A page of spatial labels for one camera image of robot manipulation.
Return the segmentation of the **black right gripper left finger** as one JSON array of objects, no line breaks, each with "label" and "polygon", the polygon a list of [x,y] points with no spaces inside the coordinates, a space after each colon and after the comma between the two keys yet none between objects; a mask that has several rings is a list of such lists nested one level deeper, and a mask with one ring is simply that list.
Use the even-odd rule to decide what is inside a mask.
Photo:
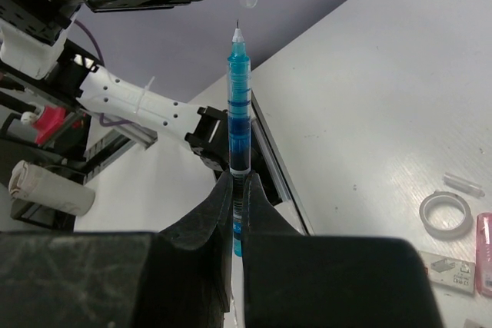
[{"label": "black right gripper left finger", "polygon": [[232,176],[160,232],[1,235],[3,327],[221,327]]}]

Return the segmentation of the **blue pen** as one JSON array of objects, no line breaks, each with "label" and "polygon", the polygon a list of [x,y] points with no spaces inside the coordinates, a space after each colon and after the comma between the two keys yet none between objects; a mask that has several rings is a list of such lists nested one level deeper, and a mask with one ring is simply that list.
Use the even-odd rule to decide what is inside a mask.
[{"label": "blue pen", "polygon": [[241,257],[244,184],[251,171],[251,60],[238,26],[231,41],[227,80],[229,171],[233,178],[233,251]]}]

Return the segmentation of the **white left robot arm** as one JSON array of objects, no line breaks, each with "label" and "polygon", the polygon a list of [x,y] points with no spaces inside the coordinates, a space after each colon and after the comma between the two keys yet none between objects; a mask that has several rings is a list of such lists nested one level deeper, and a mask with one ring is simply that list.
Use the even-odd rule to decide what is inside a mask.
[{"label": "white left robot arm", "polygon": [[80,8],[93,12],[171,9],[202,0],[1,0],[1,86],[27,88],[66,111],[89,113],[147,143],[175,139],[212,170],[229,165],[224,111],[189,105],[113,75],[100,55],[68,39]]}]

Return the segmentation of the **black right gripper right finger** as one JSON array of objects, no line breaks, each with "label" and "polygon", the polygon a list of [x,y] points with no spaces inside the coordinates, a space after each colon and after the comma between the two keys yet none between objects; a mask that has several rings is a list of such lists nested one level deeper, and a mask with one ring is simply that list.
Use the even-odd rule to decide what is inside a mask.
[{"label": "black right gripper right finger", "polygon": [[308,236],[244,185],[241,249],[248,327],[440,327],[418,252],[387,237]]}]

